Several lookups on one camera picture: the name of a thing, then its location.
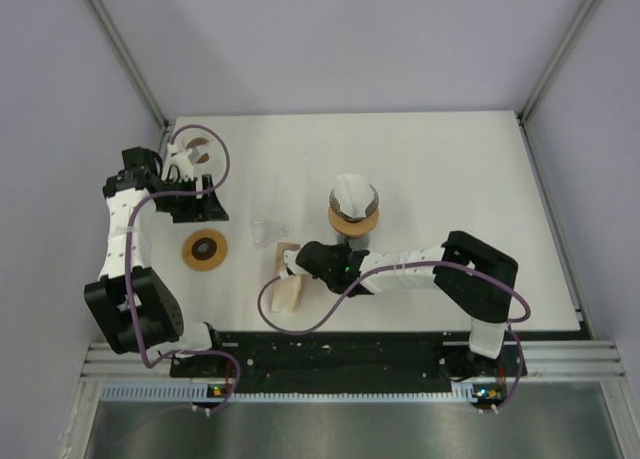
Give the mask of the grey glass carafe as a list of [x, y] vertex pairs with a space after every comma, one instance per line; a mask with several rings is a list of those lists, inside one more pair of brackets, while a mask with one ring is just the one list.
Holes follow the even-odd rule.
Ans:
[[370, 244], [370, 236], [368, 234], [354, 237], [339, 233], [337, 238], [340, 244], [346, 244], [352, 251], [367, 250]]

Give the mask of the clear glass dripper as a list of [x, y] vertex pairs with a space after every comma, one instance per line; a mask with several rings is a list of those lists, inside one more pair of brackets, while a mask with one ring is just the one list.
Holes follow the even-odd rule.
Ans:
[[290, 227], [278, 220], [255, 216], [251, 219], [252, 238], [255, 246], [267, 246], [290, 235]]

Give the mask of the orange coffee filter box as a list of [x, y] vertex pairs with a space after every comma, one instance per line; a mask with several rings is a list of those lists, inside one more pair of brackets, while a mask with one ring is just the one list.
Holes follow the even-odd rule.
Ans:
[[[298, 251], [300, 245], [296, 243], [278, 242], [276, 246], [275, 271], [279, 275], [285, 270], [284, 253]], [[293, 313], [300, 303], [302, 278], [291, 276], [280, 279], [273, 285], [271, 311], [274, 313]]]

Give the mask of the clear glass carafe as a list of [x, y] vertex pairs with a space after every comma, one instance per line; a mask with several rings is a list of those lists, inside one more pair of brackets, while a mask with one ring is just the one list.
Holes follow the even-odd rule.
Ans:
[[204, 136], [193, 136], [181, 141], [187, 159], [192, 164], [205, 164], [210, 161], [211, 154], [209, 152], [212, 140]]

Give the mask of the grey glass dripper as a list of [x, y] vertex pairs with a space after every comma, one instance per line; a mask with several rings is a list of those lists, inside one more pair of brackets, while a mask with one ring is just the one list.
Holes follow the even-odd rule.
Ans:
[[334, 187], [329, 196], [330, 209], [348, 222], [360, 222], [370, 217], [379, 206], [377, 191], [366, 188]]

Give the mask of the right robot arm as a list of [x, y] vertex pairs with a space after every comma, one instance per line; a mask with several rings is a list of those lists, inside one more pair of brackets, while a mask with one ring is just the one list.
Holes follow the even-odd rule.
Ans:
[[440, 246], [399, 253], [310, 241], [284, 254], [284, 270], [318, 279], [343, 297], [395, 290], [440, 291], [471, 319], [469, 367], [487, 375], [503, 362], [519, 264], [469, 233], [452, 231]]

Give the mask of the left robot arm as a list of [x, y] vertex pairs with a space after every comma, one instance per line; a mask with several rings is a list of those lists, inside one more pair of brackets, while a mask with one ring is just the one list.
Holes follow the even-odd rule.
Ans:
[[194, 349], [192, 363], [205, 375], [226, 366], [211, 325], [189, 323], [176, 297], [151, 264], [151, 226], [155, 213], [175, 223], [226, 221], [229, 216], [213, 191], [203, 140], [172, 146], [166, 159], [142, 147], [123, 151], [123, 168], [109, 177], [103, 196], [109, 211], [104, 264], [84, 288], [85, 302], [106, 342], [117, 354], [141, 349]]

